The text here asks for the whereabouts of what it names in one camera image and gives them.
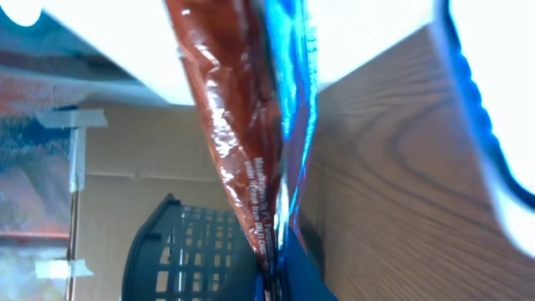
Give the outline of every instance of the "cardboard box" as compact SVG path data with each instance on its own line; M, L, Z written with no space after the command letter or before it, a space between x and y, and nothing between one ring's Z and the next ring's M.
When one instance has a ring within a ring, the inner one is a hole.
M186 205L231 208L196 111L87 106L104 109L108 126L87 129L72 248L94 276L75 278L69 298L117 301L130 244L167 193Z

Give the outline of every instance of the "piece of tape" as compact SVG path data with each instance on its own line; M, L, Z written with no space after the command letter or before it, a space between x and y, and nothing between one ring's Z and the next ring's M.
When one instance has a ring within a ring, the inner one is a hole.
M103 109L50 111L35 118L47 129L108 126Z
M93 272L85 265L85 259L37 261L35 262L35 273L38 279L67 279L94 276Z
M71 130L69 147L69 191L82 191L85 185L85 128Z

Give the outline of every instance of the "candy wrapper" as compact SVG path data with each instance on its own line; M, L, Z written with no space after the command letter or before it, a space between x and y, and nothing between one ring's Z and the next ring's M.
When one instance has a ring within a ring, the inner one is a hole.
M308 4L167 5L212 158L262 271L264 299L286 299L288 234L305 246L297 216L316 121Z

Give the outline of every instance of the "wooden table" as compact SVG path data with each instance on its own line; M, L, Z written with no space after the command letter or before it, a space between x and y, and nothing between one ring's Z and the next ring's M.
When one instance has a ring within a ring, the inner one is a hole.
M341 300L535 300L535 261L497 225L427 28L319 111L302 212Z

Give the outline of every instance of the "wooden floor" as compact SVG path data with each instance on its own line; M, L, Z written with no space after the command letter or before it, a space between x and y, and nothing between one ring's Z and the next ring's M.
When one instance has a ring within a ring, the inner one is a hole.
M340 300L535 300L535 261L497 225L425 28L319 109L302 212Z

